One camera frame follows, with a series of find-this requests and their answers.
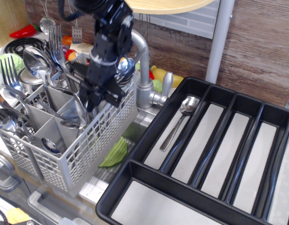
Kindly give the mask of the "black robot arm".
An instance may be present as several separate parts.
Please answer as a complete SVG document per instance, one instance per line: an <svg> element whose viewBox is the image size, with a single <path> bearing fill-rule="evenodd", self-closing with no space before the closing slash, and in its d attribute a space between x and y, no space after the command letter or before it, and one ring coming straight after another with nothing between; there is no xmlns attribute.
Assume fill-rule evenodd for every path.
<svg viewBox="0 0 289 225"><path fill-rule="evenodd" d="M66 21L90 14L95 19L94 44L90 64L80 84L79 98L91 112L102 100L118 107L125 93L115 80L118 64L131 51L133 42L133 11L123 0L72 0L75 12L64 13L64 1L58 2L58 10Z"/></svg>

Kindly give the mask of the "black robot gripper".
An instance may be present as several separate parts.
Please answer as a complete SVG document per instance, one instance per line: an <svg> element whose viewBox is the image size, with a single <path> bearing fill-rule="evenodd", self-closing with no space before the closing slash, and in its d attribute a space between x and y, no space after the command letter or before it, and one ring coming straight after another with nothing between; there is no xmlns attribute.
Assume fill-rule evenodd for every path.
<svg viewBox="0 0 289 225"><path fill-rule="evenodd" d="M80 73L83 80L80 82L79 98L88 112L94 110L103 100L115 107L119 107L125 92L117 84L116 58L113 62L105 62L99 57L89 54L89 65L81 64L74 59L69 62L71 69Z"/></svg>

